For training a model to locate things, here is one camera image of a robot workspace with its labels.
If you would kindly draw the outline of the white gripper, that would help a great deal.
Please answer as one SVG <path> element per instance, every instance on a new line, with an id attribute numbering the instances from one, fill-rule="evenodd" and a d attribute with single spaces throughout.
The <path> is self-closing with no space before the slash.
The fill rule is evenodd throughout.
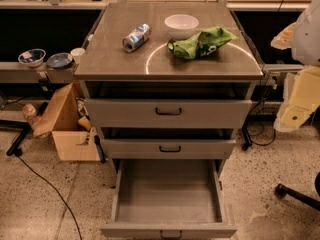
<path id="1" fill-rule="evenodd" d="M 320 67 L 308 66 L 296 74 L 288 73 L 283 98 L 273 127 L 279 132 L 292 132 L 320 106 Z"/>

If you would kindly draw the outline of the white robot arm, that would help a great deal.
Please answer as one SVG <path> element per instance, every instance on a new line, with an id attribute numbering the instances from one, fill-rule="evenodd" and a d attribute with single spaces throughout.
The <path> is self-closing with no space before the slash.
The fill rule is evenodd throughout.
<path id="1" fill-rule="evenodd" d="M 279 132 L 292 132 L 320 107 L 320 0 L 312 0 L 298 19 L 271 41 L 276 49 L 291 49 L 292 58 L 304 65 L 284 84 L 284 101 L 274 122 Z"/>

